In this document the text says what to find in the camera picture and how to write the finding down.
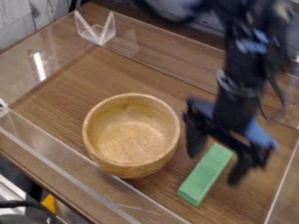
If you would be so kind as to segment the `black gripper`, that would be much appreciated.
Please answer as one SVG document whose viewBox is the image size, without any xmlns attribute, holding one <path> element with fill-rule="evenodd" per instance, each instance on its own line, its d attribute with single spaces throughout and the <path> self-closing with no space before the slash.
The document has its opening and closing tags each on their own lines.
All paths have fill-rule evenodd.
<svg viewBox="0 0 299 224">
<path fill-rule="evenodd" d="M 266 168 L 270 152 L 278 148 L 277 140 L 258 122 L 262 109 L 262 95 L 266 83 L 254 86 L 238 82 L 223 71 L 218 72 L 219 92 L 215 101 L 190 96 L 187 111 L 186 147 L 195 158 L 207 145 L 209 137 L 215 137 L 238 156 L 227 182 L 237 186 L 253 168 Z"/>
</svg>

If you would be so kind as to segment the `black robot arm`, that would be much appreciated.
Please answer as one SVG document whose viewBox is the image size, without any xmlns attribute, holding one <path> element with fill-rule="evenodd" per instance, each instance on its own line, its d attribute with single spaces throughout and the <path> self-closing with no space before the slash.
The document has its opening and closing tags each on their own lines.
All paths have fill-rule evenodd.
<svg viewBox="0 0 299 224">
<path fill-rule="evenodd" d="M 185 7 L 186 16 L 171 19 L 154 7 L 155 0 L 133 0 L 138 8 L 159 22 L 183 26 L 206 13 L 217 14 L 225 28 L 225 67 L 218 71 L 217 101 L 198 97 L 186 100 L 187 153 L 194 158 L 215 137 L 238 155 L 229 174 L 235 186 L 253 168 L 263 168 L 278 145 L 258 122 L 262 99 L 271 86 L 281 108 L 267 119 L 286 113 L 286 96 L 277 75 L 290 61 L 287 28 L 293 20 L 290 0 L 199 0 Z"/>
</svg>

